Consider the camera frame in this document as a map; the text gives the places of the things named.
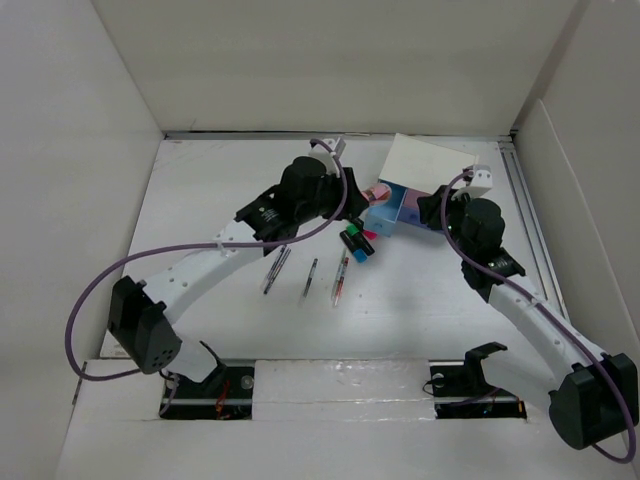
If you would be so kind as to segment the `light blue drawer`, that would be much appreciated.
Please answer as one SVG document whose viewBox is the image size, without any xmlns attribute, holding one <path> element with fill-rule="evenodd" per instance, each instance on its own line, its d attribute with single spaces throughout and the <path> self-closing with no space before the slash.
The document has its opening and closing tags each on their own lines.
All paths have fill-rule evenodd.
<svg viewBox="0 0 640 480">
<path fill-rule="evenodd" d="M 406 187 L 394 183 L 379 182 L 388 184 L 392 190 L 392 196 L 383 205 L 368 208 L 364 219 L 365 229 L 377 235 L 390 237 L 396 227 L 398 211 L 402 206 Z"/>
</svg>

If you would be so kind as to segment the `purple pen pair left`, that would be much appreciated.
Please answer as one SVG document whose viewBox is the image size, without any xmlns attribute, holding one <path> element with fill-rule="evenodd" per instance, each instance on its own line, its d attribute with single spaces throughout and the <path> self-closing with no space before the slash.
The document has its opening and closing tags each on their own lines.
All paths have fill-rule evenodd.
<svg viewBox="0 0 640 480">
<path fill-rule="evenodd" d="M 280 273 L 280 271 L 282 270 L 282 267 L 284 266 L 284 263 L 288 259 L 290 252 L 291 252 L 291 248 L 288 245 L 284 245 L 282 247 L 278 257 L 276 258 L 274 264 L 272 265 L 271 270 L 269 271 L 266 277 L 265 285 L 263 288 L 264 295 L 267 295 L 269 293 L 273 283 L 276 280 L 277 275 Z"/>
</svg>

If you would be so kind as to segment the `white drawer organizer cabinet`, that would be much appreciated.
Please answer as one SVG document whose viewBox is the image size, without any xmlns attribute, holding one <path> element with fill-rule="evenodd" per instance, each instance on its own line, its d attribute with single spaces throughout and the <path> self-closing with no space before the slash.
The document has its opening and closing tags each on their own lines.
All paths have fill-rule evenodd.
<svg viewBox="0 0 640 480">
<path fill-rule="evenodd" d="M 379 180 L 432 194 L 477 161 L 477 155 L 396 134 Z"/>
</svg>

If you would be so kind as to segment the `pink cap black marker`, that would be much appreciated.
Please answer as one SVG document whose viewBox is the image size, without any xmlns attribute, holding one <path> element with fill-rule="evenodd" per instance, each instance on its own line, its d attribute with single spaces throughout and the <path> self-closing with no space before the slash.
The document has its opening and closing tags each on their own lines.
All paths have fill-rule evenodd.
<svg viewBox="0 0 640 480">
<path fill-rule="evenodd" d="M 375 240 L 377 238 L 376 233 L 365 229 L 364 221 L 361 218 L 354 218 L 351 220 L 351 223 L 356 226 L 368 240 Z"/>
</svg>

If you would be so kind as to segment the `red clear pen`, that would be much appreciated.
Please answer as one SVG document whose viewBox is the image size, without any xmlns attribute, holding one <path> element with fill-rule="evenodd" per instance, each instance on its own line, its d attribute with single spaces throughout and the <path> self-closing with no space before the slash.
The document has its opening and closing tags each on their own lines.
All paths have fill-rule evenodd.
<svg viewBox="0 0 640 480">
<path fill-rule="evenodd" d="M 341 283 L 343 282 L 344 270 L 348 263 L 347 254 L 348 254 L 348 250 L 346 247 L 344 247 L 342 251 L 340 263 L 337 269 L 334 285 L 332 288 L 332 293 L 331 293 L 331 302 L 334 307 L 337 306 L 337 303 L 338 303 L 338 290 L 339 290 L 339 287 L 341 286 Z"/>
</svg>

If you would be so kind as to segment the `black refill pen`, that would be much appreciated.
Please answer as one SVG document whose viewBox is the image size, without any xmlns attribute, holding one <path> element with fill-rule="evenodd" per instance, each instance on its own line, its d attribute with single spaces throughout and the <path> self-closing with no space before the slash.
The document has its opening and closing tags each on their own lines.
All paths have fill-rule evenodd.
<svg viewBox="0 0 640 480">
<path fill-rule="evenodd" d="M 313 282 L 313 279 L 314 279 L 314 275 L 315 275 L 318 263 L 319 263 L 319 259 L 317 257 L 314 258 L 313 261 L 312 261 L 310 270 L 308 272 L 307 278 L 306 278 L 306 282 L 305 282 L 305 285 L 304 285 L 304 288 L 303 288 L 303 291 L 302 291 L 302 294 L 301 294 L 301 297 L 300 297 L 299 304 L 303 304 L 306 301 L 306 299 L 307 299 L 307 297 L 309 295 L 309 291 L 311 289 L 311 285 L 312 285 L 312 282 Z"/>
</svg>

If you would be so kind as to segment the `green cap black marker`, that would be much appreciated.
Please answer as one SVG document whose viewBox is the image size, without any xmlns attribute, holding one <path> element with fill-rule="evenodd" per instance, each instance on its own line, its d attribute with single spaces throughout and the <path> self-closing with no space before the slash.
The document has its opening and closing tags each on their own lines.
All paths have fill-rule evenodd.
<svg viewBox="0 0 640 480">
<path fill-rule="evenodd" d="M 347 226 L 340 232 L 340 238 L 349 236 L 359 247 L 361 247 L 367 256 L 375 254 L 375 249 L 370 244 L 369 240 L 358 230 L 354 225 Z"/>
</svg>

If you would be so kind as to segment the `blue cap black marker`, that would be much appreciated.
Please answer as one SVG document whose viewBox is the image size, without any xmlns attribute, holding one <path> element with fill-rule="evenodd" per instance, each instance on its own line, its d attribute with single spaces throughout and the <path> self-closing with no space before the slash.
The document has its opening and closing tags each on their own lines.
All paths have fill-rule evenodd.
<svg viewBox="0 0 640 480">
<path fill-rule="evenodd" d="M 345 247 L 347 248 L 347 250 L 351 253 L 353 258 L 358 263 L 364 263 L 368 259 L 368 256 L 364 252 L 364 250 L 361 247 L 359 247 L 349 236 L 342 237 L 342 241 Z"/>
</svg>

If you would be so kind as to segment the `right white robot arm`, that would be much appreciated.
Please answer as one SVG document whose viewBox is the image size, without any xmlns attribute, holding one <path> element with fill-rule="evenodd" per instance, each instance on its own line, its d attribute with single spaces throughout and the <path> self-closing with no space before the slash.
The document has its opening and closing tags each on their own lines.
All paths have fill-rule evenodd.
<svg viewBox="0 0 640 480">
<path fill-rule="evenodd" d="M 441 186 L 417 200 L 421 223 L 444 233 L 461 257 L 470 288 L 506 317 L 548 367 L 539 372 L 508 359 L 499 343 L 468 351 L 462 381 L 473 393 L 496 386 L 547 413 L 571 448 L 594 448 L 627 464 L 637 451 L 638 369 L 624 353 L 611 355 L 580 334 L 535 292 L 525 269 L 503 248 L 505 222 L 491 200 Z"/>
</svg>

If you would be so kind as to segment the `purple blue lower drawer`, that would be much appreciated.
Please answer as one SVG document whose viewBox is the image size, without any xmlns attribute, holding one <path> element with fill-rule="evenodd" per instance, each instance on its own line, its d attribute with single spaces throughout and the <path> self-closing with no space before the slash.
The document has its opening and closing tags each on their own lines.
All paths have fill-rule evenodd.
<svg viewBox="0 0 640 480">
<path fill-rule="evenodd" d="M 421 222 L 420 212 L 418 209 L 401 206 L 398 211 L 397 221 L 400 223 L 405 223 L 407 225 L 411 225 L 417 228 L 421 228 L 423 230 L 430 230 L 438 233 L 442 233 L 442 229 L 440 226 L 429 226 Z"/>
</svg>

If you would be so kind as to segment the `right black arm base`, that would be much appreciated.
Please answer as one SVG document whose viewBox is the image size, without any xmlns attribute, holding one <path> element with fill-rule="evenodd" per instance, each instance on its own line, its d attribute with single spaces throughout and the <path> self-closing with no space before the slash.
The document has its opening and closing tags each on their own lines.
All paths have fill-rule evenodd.
<svg viewBox="0 0 640 480">
<path fill-rule="evenodd" d="M 430 363 L 430 378 L 422 391 L 435 402 L 437 420 L 527 419 L 525 404 L 504 389 L 486 382 L 481 362 L 507 347 L 490 342 L 465 353 L 462 360 Z"/>
</svg>

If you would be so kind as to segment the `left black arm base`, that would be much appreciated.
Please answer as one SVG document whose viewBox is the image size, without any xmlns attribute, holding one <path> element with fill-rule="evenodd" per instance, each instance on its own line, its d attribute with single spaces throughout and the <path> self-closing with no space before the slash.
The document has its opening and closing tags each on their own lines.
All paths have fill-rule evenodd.
<svg viewBox="0 0 640 480">
<path fill-rule="evenodd" d="M 222 379 L 211 390 L 179 376 L 166 374 L 159 416 L 165 420 L 241 421 L 252 418 L 255 362 L 230 360 Z"/>
</svg>

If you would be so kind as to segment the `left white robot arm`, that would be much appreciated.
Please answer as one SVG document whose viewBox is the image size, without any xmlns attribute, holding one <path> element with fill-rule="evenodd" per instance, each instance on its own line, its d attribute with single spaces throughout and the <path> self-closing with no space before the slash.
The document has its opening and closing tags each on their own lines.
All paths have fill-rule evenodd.
<svg viewBox="0 0 640 480">
<path fill-rule="evenodd" d="M 221 281 L 292 241 L 301 225 L 318 217 L 350 220 L 370 200 L 352 168 L 330 173 L 316 158 L 295 158 L 278 184 L 236 213 L 216 236 L 215 247 L 199 247 L 146 280 L 118 280 L 112 289 L 109 332 L 142 373 L 167 369 L 188 379 L 199 395 L 216 394 L 224 371 L 218 356 L 204 343 L 180 337 L 174 324 Z"/>
</svg>

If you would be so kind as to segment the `metal rail right edge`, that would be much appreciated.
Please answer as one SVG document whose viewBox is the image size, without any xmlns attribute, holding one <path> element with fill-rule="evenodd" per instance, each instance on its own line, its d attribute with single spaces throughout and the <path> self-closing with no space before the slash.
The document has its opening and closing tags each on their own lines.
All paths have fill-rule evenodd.
<svg viewBox="0 0 640 480">
<path fill-rule="evenodd" d="M 516 148 L 510 141 L 499 141 L 498 146 L 532 252 L 538 283 L 549 303 L 561 313 L 566 321 L 570 321 L 570 315 L 519 163 Z"/>
</svg>

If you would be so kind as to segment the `pink drawer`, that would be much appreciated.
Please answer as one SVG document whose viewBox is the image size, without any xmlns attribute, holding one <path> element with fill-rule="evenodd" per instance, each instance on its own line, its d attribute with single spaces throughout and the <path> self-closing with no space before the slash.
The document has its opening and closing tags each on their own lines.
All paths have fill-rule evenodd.
<svg viewBox="0 0 640 480">
<path fill-rule="evenodd" d="M 409 210 L 418 211 L 418 199 L 422 197 L 427 197 L 428 194 L 426 192 L 422 192 L 419 190 L 407 188 L 404 196 L 404 200 L 402 203 L 402 207 Z"/>
</svg>

